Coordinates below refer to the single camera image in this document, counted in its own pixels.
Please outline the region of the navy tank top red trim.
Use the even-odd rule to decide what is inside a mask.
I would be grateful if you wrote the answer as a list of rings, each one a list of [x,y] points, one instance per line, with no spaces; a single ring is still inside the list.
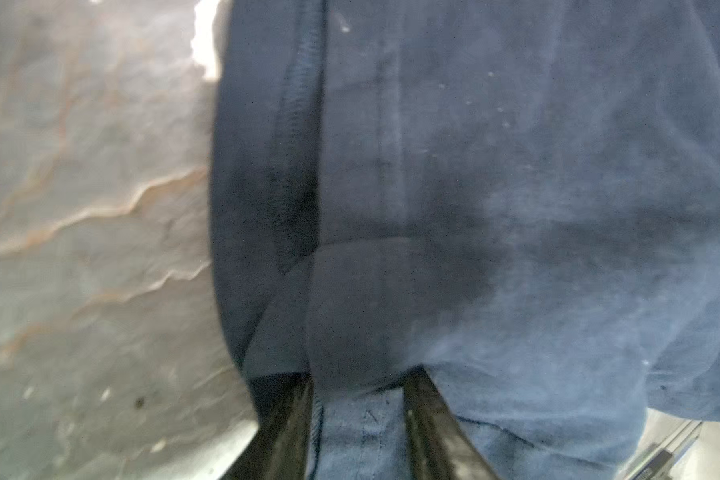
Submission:
[[[214,287],[304,479],[410,479],[424,369],[503,479],[720,422],[720,1],[237,1]]]

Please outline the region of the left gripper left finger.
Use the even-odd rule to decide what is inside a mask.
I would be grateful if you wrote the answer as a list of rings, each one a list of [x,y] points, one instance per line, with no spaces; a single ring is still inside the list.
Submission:
[[[304,479],[308,465],[313,385],[296,376],[223,480]]]

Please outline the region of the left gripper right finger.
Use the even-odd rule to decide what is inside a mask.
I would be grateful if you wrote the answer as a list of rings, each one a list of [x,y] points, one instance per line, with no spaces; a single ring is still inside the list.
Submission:
[[[499,479],[462,431],[424,369],[406,375],[403,392],[409,460],[415,479]]]

